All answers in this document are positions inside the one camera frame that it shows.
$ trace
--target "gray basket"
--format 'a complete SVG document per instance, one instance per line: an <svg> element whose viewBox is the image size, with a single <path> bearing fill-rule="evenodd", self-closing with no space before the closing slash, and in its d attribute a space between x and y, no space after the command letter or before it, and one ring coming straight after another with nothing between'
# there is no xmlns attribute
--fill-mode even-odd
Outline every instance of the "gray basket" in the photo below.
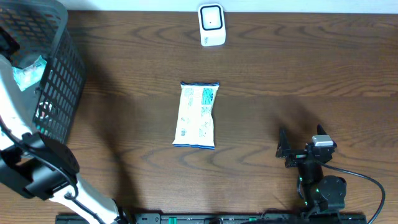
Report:
<svg viewBox="0 0 398 224"><path fill-rule="evenodd" d="M25 68L39 55L47 61L39 83L23 91L37 129L67 141L86 81L85 66L66 29L68 12L57 1L0 0L0 26L21 46L12 65Z"/></svg>

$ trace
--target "white wall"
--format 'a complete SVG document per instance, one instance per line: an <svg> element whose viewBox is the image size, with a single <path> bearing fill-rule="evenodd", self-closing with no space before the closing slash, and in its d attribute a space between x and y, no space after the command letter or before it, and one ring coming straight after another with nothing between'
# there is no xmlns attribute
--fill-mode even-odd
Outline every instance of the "white wall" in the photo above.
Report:
<svg viewBox="0 0 398 224"><path fill-rule="evenodd" d="M196 11L207 2L227 12L398 13L398 0L59 0L71 10Z"/></svg>

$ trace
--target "black square outline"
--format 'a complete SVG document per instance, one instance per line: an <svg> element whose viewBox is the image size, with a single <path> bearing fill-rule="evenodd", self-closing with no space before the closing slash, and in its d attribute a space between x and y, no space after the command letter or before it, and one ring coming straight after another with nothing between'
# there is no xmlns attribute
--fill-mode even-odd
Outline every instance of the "black square outline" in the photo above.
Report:
<svg viewBox="0 0 398 224"><path fill-rule="evenodd" d="M203 25L203 12L202 12L202 10L204 8L207 8L207 7L217 7L218 8L218 10L220 12L220 27L212 28L212 29L206 29L205 26ZM200 8L200 19L201 19L201 27L203 28L203 30L217 30L217 29L223 28L223 16L221 15L221 8L219 6L217 6L217 5L203 6L202 8Z"/></svg>

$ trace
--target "table surface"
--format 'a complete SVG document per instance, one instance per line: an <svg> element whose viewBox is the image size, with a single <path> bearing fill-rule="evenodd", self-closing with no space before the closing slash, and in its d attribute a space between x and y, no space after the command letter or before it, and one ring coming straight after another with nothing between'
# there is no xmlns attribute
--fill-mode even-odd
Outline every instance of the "table surface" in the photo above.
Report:
<svg viewBox="0 0 398 224"><path fill-rule="evenodd" d="M204 48L196 13L70 12L88 80L68 146L82 176L132 211L263 212L303 206L297 170L275 158L278 130L304 147L324 125L329 163L374 177L398 219L398 15L227 13L227 41ZM215 151L173 147L180 82L221 83ZM346 212L368 219L373 183L347 181ZM1 223L71 211L0 185Z"/></svg>

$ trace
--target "basket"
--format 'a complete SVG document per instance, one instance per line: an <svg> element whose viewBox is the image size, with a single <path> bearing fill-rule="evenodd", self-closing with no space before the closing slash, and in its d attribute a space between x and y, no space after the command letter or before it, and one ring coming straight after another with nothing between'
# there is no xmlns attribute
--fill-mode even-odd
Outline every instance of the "basket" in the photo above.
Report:
<svg viewBox="0 0 398 224"><path fill-rule="evenodd" d="M19 43L12 66L26 68L41 55L41 81L24 90L33 124L44 135L65 143L86 81L85 65L66 25L68 12L58 1L0 0L0 26Z"/></svg>

